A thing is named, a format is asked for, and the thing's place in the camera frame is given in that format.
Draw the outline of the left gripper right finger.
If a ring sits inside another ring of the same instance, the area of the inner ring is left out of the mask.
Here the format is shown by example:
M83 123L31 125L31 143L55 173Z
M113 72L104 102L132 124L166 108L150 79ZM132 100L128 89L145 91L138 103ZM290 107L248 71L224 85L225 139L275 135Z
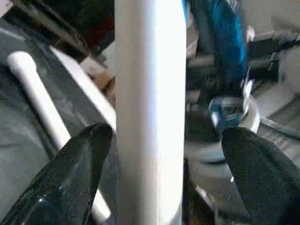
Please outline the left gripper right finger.
M244 127L223 131L222 149L256 225L300 223L300 170L274 143Z

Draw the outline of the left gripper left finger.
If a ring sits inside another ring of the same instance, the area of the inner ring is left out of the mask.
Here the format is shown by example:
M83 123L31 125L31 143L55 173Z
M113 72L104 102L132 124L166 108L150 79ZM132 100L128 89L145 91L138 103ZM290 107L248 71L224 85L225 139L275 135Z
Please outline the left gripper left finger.
M85 225L90 215L102 223L110 210L99 179L113 131L104 123L85 128L35 176L2 225Z

